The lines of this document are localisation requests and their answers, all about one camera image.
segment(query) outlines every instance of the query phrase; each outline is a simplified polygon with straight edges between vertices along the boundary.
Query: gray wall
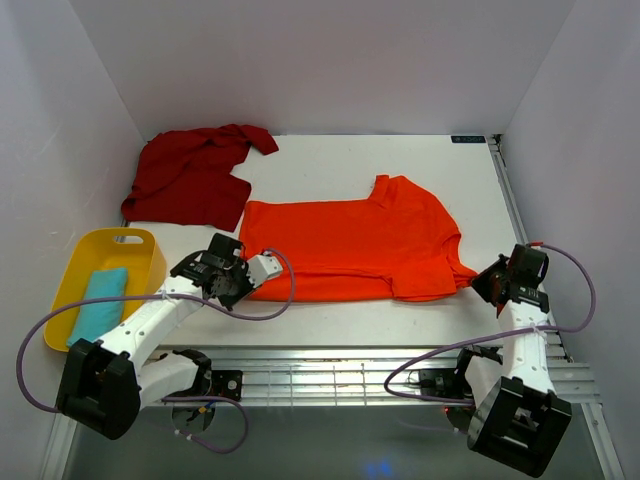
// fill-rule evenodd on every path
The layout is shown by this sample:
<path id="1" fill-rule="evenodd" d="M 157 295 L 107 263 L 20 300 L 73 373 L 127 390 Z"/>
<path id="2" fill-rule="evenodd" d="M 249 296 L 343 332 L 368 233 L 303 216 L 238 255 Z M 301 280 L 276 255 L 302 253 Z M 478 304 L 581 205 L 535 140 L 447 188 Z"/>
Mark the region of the gray wall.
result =
<path id="1" fill-rule="evenodd" d="M 72 0 L 145 138 L 504 131 L 574 0 Z"/>
<path id="2" fill-rule="evenodd" d="M 38 477 L 53 416 L 14 380 L 75 242 L 119 224 L 142 139 L 67 0 L 0 0 L 0 477 Z M 27 380 L 55 400 L 62 357 L 37 335 Z"/>
<path id="3" fill-rule="evenodd" d="M 640 478 L 640 3 L 576 3 L 506 133 L 505 156 L 532 239 L 564 246 L 592 273 L 592 326 L 565 337 L 593 366 L 628 478 Z M 559 323 L 587 310 L 584 282 L 554 257 Z"/>

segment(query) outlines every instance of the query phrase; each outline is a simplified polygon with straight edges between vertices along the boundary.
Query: teal cloth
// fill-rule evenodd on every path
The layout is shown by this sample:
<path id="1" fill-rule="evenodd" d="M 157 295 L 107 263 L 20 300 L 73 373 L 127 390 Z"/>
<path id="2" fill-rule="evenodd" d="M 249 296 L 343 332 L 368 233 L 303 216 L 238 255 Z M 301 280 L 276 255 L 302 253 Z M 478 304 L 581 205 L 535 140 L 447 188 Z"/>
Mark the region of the teal cloth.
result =
<path id="1" fill-rule="evenodd" d="M 128 272 L 124 267 L 113 270 L 96 270 L 91 274 L 84 299 L 124 295 L 127 277 Z M 120 323 L 123 310 L 124 302 L 83 305 L 78 312 L 73 332 L 67 339 L 67 347 L 71 347 L 81 338 L 94 342 Z"/>

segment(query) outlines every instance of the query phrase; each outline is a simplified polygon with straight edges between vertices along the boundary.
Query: orange shirt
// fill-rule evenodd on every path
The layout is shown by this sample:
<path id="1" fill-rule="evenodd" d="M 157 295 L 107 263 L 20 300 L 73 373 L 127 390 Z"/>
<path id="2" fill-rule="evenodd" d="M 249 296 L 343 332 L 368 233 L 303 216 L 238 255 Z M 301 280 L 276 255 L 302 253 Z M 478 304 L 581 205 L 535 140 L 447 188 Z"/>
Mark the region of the orange shirt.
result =
<path id="1" fill-rule="evenodd" d="M 284 253 L 296 274 L 295 300 L 435 300 L 476 275 L 458 259 L 460 231 L 438 199 L 405 177 L 378 175 L 366 200 L 247 203 L 240 240 L 251 257 Z M 251 298 L 284 301 L 289 276 Z"/>

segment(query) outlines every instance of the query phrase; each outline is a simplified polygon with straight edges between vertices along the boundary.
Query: orange cloth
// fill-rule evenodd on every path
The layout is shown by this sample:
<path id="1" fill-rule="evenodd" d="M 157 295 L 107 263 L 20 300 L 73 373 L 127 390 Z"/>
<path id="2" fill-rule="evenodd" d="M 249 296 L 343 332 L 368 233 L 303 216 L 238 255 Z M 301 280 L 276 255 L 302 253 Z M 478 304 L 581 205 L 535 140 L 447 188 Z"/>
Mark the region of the orange cloth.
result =
<path id="1" fill-rule="evenodd" d="M 460 231 L 438 199 L 405 177 L 378 175 L 366 200 L 247 203 L 240 240 L 251 257 L 265 247 L 287 255 L 295 300 L 435 300 L 476 275 L 458 259 Z M 286 300 L 289 276 L 251 298 Z"/>

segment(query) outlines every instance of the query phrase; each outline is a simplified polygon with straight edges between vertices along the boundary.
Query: yellow basket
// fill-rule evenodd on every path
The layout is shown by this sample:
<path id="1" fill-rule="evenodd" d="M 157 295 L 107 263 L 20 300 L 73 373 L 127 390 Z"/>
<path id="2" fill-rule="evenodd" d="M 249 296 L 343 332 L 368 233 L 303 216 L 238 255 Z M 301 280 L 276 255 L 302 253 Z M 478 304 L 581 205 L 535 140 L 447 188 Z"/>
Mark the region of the yellow basket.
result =
<path id="1" fill-rule="evenodd" d="M 76 245 L 58 287 L 51 310 L 82 300 L 94 270 L 125 267 L 128 271 L 125 295 L 156 292 L 164 282 L 167 261 L 151 232 L 140 228 L 102 228 L 87 233 Z M 120 321 L 135 312 L 142 301 L 125 302 Z M 78 309 L 73 308 L 52 318 L 44 331 L 49 347 L 68 352 L 67 339 L 76 323 Z"/>

